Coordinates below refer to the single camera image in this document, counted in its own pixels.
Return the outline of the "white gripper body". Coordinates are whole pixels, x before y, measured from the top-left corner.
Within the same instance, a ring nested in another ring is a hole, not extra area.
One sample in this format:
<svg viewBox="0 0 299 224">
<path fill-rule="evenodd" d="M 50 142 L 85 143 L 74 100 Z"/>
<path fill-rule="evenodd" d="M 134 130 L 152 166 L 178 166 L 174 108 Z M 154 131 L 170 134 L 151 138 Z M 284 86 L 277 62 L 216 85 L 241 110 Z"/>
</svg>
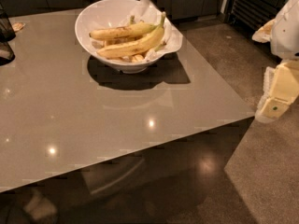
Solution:
<svg viewBox="0 0 299 224">
<path fill-rule="evenodd" d="M 271 52 L 284 60 L 299 59 L 299 0 L 288 0 L 275 17 Z"/>
</svg>

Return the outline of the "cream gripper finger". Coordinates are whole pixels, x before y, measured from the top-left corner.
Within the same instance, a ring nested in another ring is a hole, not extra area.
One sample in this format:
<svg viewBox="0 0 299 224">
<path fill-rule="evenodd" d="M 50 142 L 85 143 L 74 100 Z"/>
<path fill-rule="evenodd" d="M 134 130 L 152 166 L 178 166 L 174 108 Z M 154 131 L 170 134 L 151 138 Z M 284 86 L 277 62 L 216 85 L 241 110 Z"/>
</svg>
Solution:
<svg viewBox="0 0 299 224">
<path fill-rule="evenodd" d="M 263 76 L 263 96 L 255 119 L 269 123 L 279 119 L 299 96 L 299 62 L 283 61 L 276 68 L 267 67 Z"/>
<path fill-rule="evenodd" d="M 252 36 L 252 40 L 259 43 L 267 43 L 271 41 L 271 32 L 275 20 L 268 21 L 264 26 L 259 28 Z"/>
</svg>

